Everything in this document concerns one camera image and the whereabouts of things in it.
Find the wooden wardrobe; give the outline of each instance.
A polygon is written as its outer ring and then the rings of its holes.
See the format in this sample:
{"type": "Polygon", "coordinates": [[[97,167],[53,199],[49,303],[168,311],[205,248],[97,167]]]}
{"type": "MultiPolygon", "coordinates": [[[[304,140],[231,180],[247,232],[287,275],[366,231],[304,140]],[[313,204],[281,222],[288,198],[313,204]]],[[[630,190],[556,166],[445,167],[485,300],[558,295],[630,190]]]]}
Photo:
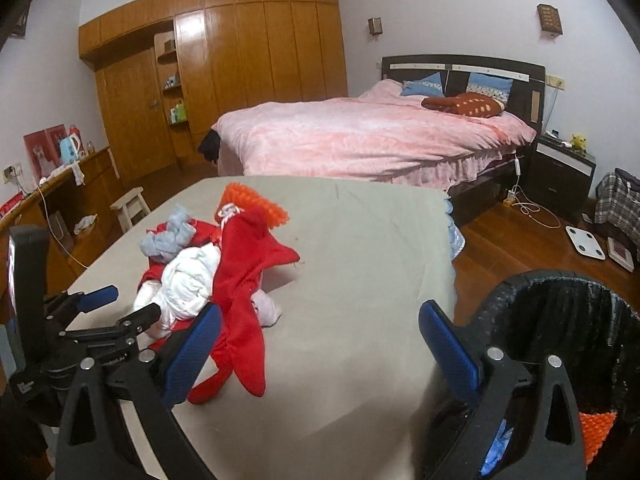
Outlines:
{"type": "Polygon", "coordinates": [[[196,149],[226,112],[348,94],[338,0],[136,0],[80,27],[79,53],[125,182],[203,160],[196,149]],[[163,88],[164,63],[179,88],[163,88]],[[180,101],[178,127],[168,110],[180,101]]]}

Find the plaid cloth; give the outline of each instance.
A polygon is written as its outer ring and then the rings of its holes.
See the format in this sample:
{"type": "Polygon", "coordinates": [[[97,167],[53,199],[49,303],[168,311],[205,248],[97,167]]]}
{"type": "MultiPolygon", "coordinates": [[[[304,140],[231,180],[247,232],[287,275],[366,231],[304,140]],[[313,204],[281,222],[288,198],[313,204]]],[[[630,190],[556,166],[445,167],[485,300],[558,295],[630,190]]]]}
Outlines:
{"type": "Polygon", "coordinates": [[[596,188],[594,222],[609,222],[624,232],[636,245],[640,260],[640,193],[631,191],[627,181],[607,173],[596,188]]]}

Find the red garment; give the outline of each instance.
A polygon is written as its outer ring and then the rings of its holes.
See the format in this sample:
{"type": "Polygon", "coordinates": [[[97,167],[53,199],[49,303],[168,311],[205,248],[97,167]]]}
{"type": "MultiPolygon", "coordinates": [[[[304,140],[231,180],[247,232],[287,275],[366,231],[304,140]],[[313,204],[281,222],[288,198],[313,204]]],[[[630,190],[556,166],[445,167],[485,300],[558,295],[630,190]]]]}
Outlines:
{"type": "MultiPolygon", "coordinates": [[[[211,242],[217,243],[220,241],[220,237],[222,232],[220,231],[220,227],[217,225],[210,224],[208,222],[202,222],[200,220],[194,220],[193,218],[189,221],[189,223],[196,228],[196,233],[193,235],[193,238],[189,242],[188,247],[202,247],[203,245],[209,244],[211,242]]],[[[154,230],[147,231],[148,233],[162,233],[166,231],[166,222],[163,224],[159,224],[154,230]]],[[[162,272],[166,264],[159,264],[158,262],[153,261],[149,258],[149,269],[142,275],[142,279],[140,283],[138,283],[138,289],[140,286],[148,282],[149,280],[156,280],[159,282],[162,278],[162,272]]]]}
{"type": "Polygon", "coordinates": [[[256,397],[264,394],[264,338],[251,303],[264,269],[296,262],[300,256],[278,243],[261,208],[233,216],[222,235],[220,265],[213,280],[212,302],[222,311],[223,325],[211,357],[218,372],[191,390],[193,404],[215,396],[232,372],[256,397]]]}

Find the bed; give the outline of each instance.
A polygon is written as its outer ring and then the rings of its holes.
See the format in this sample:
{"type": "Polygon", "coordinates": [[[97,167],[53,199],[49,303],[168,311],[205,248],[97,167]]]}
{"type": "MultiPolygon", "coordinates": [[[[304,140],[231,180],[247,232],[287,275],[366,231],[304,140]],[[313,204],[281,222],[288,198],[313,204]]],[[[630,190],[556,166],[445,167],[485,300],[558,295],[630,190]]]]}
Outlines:
{"type": "Polygon", "coordinates": [[[495,181],[504,172],[500,164],[540,134],[544,81],[543,66],[514,60],[385,57],[382,80],[359,98],[265,103],[222,116],[213,127],[221,138],[218,171],[434,187],[452,197],[464,192],[470,202],[469,190],[476,186],[456,190],[457,186],[488,173],[495,181]],[[420,96],[399,96],[401,82],[436,72],[446,96],[465,92],[473,72],[513,79],[506,110],[494,118],[466,118],[425,110],[420,96]]]}
{"type": "MultiPolygon", "coordinates": [[[[231,180],[194,184],[109,248],[70,291],[113,283],[120,298],[70,329],[128,314],[147,266],[138,249],[145,230],[175,204],[211,218],[231,180]]],[[[434,298],[452,317],[455,304],[446,195],[325,178],[233,180],[287,209],[290,221],[274,235],[301,260],[264,275],[263,288],[283,310],[264,331],[265,395],[252,397],[233,376],[212,401],[175,406],[176,419],[221,480],[416,478],[434,372],[418,308],[434,298]]],[[[148,338],[138,341],[143,348],[148,338]]],[[[165,478],[132,406],[123,410],[146,470],[165,478]]]]}

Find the blue pillow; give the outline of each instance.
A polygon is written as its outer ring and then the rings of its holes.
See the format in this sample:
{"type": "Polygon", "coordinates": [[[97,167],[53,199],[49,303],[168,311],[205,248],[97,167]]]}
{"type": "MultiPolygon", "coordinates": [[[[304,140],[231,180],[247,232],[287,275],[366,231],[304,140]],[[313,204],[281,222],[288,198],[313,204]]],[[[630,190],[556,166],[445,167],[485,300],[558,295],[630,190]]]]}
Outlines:
{"type": "Polygon", "coordinates": [[[442,79],[440,72],[425,77],[420,81],[405,81],[400,95],[424,95],[426,97],[444,97],[442,93],[442,79]]]}
{"type": "Polygon", "coordinates": [[[490,75],[472,72],[469,75],[469,83],[466,85],[467,92],[476,92],[507,104],[513,79],[492,77],[490,75]]]}

